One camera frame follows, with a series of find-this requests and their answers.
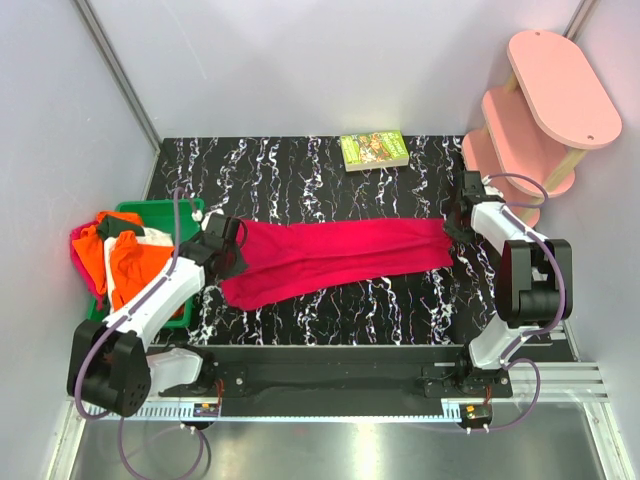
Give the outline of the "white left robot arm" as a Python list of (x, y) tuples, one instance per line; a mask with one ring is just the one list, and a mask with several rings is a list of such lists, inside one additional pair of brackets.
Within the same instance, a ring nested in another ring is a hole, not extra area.
[[(206, 285), (244, 273), (247, 224), (219, 213), (182, 242), (139, 294), (102, 322), (83, 321), (72, 340), (67, 392), (87, 420), (134, 415), (149, 396), (184, 386), (196, 396), (215, 386), (211, 356), (194, 347), (148, 349), (169, 318)], [(99, 415), (89, 406), (100, 408)]]

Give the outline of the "crimson red t shirt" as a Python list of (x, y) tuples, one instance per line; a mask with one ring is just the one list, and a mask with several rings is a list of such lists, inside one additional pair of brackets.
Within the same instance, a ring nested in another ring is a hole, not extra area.
[(226, 302), (245, 311), (333, 286), (453, 264), (452, 240), (441, 219), (246, 225), (241, 253), (248, 269), (221, 283)]

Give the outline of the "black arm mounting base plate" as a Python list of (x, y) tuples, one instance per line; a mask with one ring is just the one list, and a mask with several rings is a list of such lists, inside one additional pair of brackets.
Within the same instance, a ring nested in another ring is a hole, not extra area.
[(227, 398), (280, 390), (401, 390), (425, 396), (480, 397), (510, 392), (508, 374), (471, 363), (453, 346), (206, 346), (201, 384), (172, 387), (169, 396), (205, 396), (222, 382)]

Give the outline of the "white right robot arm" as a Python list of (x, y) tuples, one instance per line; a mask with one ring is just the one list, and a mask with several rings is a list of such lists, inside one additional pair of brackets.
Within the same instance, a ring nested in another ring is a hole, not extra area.
[(501, 381), (513, 354), (545, 335), (573, 308), (572, 248), (537, 233), (513, 212), (492, 178), (464, 171), (456, 178), (444, 231), (457, 243), (484, 237), (501, 254), (494, 285), (496, 312), (460, 352), (452, 372), (457, 390), (476, 396)]

